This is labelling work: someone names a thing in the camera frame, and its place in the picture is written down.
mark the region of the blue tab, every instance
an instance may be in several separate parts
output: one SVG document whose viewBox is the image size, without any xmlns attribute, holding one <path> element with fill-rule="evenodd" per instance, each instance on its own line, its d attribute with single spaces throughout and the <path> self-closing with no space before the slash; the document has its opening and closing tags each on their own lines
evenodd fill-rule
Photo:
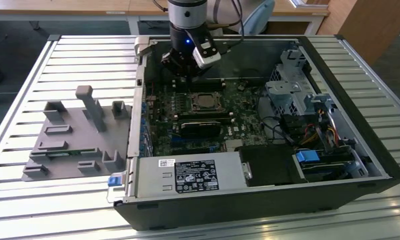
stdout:
<svg viewBox="0 0 400 240">
<path fill-rule="evenodd" d="M 296 153 L 296 158 L 299 162 L 320 161 L 318 152 L 315 150 L 299 151 L 299 153 Z"/>
<path fill-rule="evenodd" d="M 108 187 L 122 186 L 122 176 L 111 176 L 108 178 Z"/>
</svg>

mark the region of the sticker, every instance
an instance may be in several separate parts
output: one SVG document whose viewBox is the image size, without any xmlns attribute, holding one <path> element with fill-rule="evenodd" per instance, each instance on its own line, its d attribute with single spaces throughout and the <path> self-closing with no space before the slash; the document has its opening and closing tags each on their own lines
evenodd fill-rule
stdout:
<svg viewBox="0 0 400 240">
<path fill-rule="evenodd" d="M 107 14 L 127 14 L 126 11 L 108 11 Z"/>
<path fill-rule="evenodd" d="M 174 164 L 179 194 L 220 189 L 215 160 L 174 162 Z"/>
<path fill-rule="evenodd" d="M 175 159 L 160 159 L 159 160 L 159 167 L 174 167 L 175 166 Z"/>
</svg>

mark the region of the yellow wire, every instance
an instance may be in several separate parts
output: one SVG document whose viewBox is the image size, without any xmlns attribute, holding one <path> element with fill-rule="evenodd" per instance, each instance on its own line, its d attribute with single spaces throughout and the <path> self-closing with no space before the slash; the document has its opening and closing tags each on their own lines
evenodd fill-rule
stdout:
<svg viewBox="0 0 400 240">
<path fill-rule="evenodd" d="M 336 131 L 335 131 L 335 129 L 334 128 L 328 128 L 327 130 L 331 130 L 332 131 L 332 134 L 334 134 L 334 141 L 335 141 L 335 144 L 338 145 L 338 135 L 336 135 Z"/>
<path fill-rule="evenodd" d="M 306 143 L 312 141 L 316 137 L 318 137 L 318 133 L 315 133 L 306 141 L 303 141 L 300 145 L 304 145 Z"/>
</svg>

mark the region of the wooden desk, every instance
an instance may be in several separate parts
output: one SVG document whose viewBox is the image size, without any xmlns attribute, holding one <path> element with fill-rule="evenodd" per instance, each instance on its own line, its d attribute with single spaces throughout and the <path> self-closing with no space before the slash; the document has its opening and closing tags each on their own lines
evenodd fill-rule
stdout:
<svg viewBox="0 0 400 240">
<path fill-rule="evenodd" d="M 131 0 L 0 0 L 0 21 L 127 20 Z"/>
<path fill-rule="evenodd" d="M 167 0 L 158 0 L 164 7 L 168 6 Z M 168 13 L 160 11 L 151 0 L 131 0 L 128 8 L 128 24 L 131 34 L 139 35 L 139 21 L 168 21 Z M 323 19 L 330 15 L 326 9 L 300 9 L 295 8 L 290 0 L 275 0 L 275 8 L 270 22 L 310 22 L 306 34 L 315 35 Z"/>
</svg>

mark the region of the white cable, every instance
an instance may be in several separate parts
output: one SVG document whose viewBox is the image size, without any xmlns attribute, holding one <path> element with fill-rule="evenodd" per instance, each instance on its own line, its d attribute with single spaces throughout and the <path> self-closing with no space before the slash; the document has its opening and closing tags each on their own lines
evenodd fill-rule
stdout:
<svg viewBox="0 0 400 240">
<path fill-rule="evenodd" d="M 19 94 L 19 92 L 0 92 L 0 95 L 1 94 Z"/>
</svg>

